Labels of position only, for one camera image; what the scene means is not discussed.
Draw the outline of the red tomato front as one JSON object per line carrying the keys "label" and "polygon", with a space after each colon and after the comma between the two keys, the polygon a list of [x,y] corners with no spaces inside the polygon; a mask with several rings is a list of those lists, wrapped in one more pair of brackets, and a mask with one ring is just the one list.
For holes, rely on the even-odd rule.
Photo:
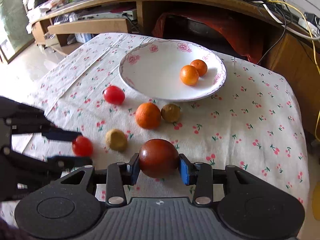
{"label": "red tomato front", "polygon": [[87,138],[78,136],[72,141],[72,151],[79,157],[90,157],[93,154],[93,144]]}

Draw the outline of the yellowish brown kiwi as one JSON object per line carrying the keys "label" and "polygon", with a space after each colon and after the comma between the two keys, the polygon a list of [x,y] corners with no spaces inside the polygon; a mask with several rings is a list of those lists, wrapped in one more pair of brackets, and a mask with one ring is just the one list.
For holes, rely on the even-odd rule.
{"label": "yellowish brown kiwi", "polygon": [[106,145],[115,151],[123,152],[127,149],[127,137],[118,129],[111,129],[105,135]]}

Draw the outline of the dark red tomato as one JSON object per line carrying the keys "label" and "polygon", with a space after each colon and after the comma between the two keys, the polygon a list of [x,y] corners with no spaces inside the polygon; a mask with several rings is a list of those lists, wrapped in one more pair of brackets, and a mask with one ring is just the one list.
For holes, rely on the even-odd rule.
{"label": "dark red tomato", "polygon": [[139,166],[150,178],[165,178],[178,167],[179,154],[167,140],[151,139],[139,150]]}

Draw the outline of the large orange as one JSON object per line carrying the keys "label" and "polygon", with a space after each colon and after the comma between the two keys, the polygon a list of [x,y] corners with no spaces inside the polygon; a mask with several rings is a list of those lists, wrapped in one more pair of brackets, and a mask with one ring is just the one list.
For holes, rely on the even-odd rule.
{"label": "large orange", "polygon": [[155,104],[143,103],[136,110],[135,120],[143,129],[156,129],[161,123],[161,112]]}

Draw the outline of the dark brown round fruit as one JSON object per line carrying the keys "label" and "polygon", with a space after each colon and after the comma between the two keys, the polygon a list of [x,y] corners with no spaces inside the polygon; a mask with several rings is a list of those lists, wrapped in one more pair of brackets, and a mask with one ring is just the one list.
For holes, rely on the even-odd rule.
{"label": "dark brown round fruit", "polygon": [[167,104],[161,109],[162,118],[170,123],[177,122],[180,118],[181,110],[175,104]]}

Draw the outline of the small tangerine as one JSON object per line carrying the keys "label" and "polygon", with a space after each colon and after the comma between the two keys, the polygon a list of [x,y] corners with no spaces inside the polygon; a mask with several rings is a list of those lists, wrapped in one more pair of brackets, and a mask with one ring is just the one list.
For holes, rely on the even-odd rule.
{"label": "small tangerine", "polygon": [[207,64],[202,60],[194,60],[190,65],[196,68],[199,73],[199,77],[204,76],[208,70]]}
{"label": "small tangerine", "polygon": [[185,65],[180,70],[180,80],[187,86],[195,86],[199,80],[199,73],[194,66]]}

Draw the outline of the cherry print tablecloth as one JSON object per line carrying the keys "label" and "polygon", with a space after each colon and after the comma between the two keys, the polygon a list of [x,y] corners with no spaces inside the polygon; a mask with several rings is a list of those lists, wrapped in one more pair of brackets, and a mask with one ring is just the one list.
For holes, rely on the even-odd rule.
{"label": "cherry print tablecloth", "polygon": [[236,165],[307,206],[306,142],[298,102],[285,78],[223,54],[228,76],[216,94],[178,103],[178,118],[143,129],[136,123],[137,108],[148,102],[163,108],[165,103],[125,88],[118,64],[130,49],[149,41],[100,34],[36,83],[27,83],[20,73],[10,75],[1,94],[40,107],[57,126],[81,132],[93,144],[99,170],[128,161],[144,142],[160,138],[192,162],[219,169]]}

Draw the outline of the blue white box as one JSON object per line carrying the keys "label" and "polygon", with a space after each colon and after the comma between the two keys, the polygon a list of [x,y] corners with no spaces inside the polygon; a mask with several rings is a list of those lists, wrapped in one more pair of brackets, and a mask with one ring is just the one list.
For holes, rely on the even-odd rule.
{"label": "blue white box", "polygon": [[74,36],[76,41],[79,43],[86,43],[94,37],[92,34],[87,33],[76,33]]}

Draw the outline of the white floral porcelain bowl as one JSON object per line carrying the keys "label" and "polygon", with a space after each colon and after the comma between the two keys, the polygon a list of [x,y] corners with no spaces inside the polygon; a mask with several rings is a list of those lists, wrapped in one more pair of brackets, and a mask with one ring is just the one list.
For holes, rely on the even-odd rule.
{"label": "white floral porcelain bowl", "polygon": [[[196,85],[180,80],[180,70],[193,60],[203,60],[207,73]],[[227,70],[211,50],[187,41],[158,40],[141,44],[119,64],[123,83],[144,96],[171,102],[193,101],[217,92],[225,83]]]}

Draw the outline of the yellow trash bin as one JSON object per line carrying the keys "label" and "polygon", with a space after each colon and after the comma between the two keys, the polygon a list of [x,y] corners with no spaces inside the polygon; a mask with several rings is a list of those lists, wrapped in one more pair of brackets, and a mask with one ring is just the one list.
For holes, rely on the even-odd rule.
{"label": "yellow trash bin", "polygon": [[320,221],[320,182],[318,181],[312,193],[312,213],[315,220]]}

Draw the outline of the silver media player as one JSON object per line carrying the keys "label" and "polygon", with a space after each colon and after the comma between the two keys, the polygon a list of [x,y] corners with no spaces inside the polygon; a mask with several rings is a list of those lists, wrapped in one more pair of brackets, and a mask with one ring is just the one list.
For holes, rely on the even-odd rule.
{"label": "silver media player", "polygon": [[57,16],[54,19],[53,25],[83,20],[86,21],[113,18],[124,18],[135,21],[137,19],[137,9],[131,8],[126,10],[125,8],[99,8],[91,11],[83,10],[81,12],[71,12]]}

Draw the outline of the wooden tv stand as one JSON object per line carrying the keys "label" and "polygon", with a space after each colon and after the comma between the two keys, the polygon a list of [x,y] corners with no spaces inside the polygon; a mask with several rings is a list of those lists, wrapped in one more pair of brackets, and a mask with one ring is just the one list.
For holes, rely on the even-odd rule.
{"label": "wooden tv stand", "polygon": [[[133,22],[119,18],[53,25],[60,15],[107,6],[135,9],[137,17]],[[298,25],[288,23],[291,34],[280,23],[279,13],[249,0],[84,0],[34,20],[31,32],[38,44],[44,44],[46,33],[57,35],[66,54],[75,49],[67,44],[69,34],[113,31],[193,41],[248,59],[287,79],[299,102],[303,127],[319,135],[319,46],[298,37],[303,31]]]}

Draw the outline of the white power strip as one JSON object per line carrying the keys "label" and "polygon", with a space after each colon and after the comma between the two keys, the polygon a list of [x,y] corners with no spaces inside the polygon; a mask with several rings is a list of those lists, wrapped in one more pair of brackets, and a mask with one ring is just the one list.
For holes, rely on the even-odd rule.
{"label": "white power strip", "polygon": [[311,22],[305,22],[303,18],[299,18],[298,25],[300,25],[305,30],[308,30],[310,28],[311,33],[314,37],[319,36],[319,28],[313,25]]}

